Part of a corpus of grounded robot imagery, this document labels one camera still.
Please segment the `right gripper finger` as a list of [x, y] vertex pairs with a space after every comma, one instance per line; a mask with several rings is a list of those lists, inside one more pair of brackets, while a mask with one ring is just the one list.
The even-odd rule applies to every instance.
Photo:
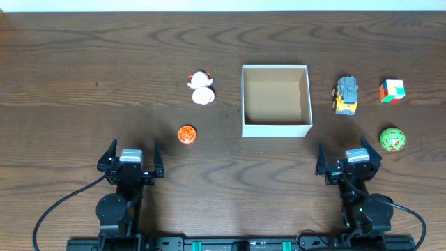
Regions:
[[370, 157], [370, 161], [374, 164], [380, 164], [382, 160], [381, 155], [368, 143], [368, 141], [363, 135], [360, 136], [360, 142], [361, 146], [363, 148], [366, 148], [367, 153], [369, 154]]
[[322, 141], [319, 142], [319, 149], [318, 149], [318, 158], [316, 162], [316, 169], [315, 169], [315, 175], [324, 175], [326, 173], [326, 161], [325, 161], [325, 155], [323, 150]]

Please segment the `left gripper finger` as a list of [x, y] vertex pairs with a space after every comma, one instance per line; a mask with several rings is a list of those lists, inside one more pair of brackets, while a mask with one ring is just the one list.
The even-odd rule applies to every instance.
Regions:
[[164, 164], [160, 155], [160, 147], [158, 141], [155, 142], [153, 166], [157, 178], [164, 178]]
[[100, 172], [108, 172], [114, 164], [116, 157], [117, 139], [113, 139], [109, 148], [105, 151], [97, 163], [97, 170]]

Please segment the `green ball with red numbers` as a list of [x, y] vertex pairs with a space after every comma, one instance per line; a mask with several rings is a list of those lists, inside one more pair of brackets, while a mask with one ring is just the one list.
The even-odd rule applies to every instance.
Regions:
[[386, 151], [400, 151], [406, 145], [406, 136], [398, 128], [386, 128], [380, 134], [379, 142]]

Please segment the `orange round toy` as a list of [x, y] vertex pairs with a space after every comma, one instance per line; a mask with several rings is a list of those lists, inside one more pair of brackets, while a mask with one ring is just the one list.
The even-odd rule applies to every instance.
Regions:
[[196, 129], [190, 125], [184, 125], [178, 130], [178, 139], [183, 144], [191, 144], [197, 137]]

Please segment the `multicolour puzzle cube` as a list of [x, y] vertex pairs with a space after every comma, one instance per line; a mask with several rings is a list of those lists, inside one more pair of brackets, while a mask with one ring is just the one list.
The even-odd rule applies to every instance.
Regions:
[[379, 86], [381, 102], [399, 102], [405, 95], [403, 80], [387, 79]]

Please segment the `yellow grey toy truck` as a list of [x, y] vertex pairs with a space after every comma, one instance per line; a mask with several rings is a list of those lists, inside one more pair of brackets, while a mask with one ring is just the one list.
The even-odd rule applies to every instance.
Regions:
[[352, 116], [356, 113], [358, 85], [353, 76], [342, 77], [332, 90], [334, 101], [332, 108], [336, 114]]

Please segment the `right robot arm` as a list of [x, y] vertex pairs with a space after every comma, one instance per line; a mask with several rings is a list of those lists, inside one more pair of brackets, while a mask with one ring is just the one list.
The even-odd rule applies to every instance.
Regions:
[[340, 242], [351, 248], [388, 250], [385, 233], [391, 230], [394, 209], [391, 200], [382, 194], [370, 194], [365, 182], [379, 170], [382, 157], [361, 136], [361, 147], [347, 150], [346, 157], [335, 166], [328, 166], [323, 145], [319, 145], [315, 175], [324, 176], [326, 185], [339, 188], [342, 218], [348, 232]]

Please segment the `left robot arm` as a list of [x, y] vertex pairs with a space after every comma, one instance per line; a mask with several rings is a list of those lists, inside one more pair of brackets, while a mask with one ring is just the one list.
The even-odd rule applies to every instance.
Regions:
[[97, 164], [116, 192], [105, 195], [96, 206], [100, 221], [98, 245], [95, 250], [145, 250], [145, 237], [137, 232], [139, 212], [146, 185], [154, 185], [156, 178], [164, 177], [164, 165], [159, 145], [154, 148], [153, 171], [143, 170], [142, 151], [124, 149], [116, 155], [114, 139]]

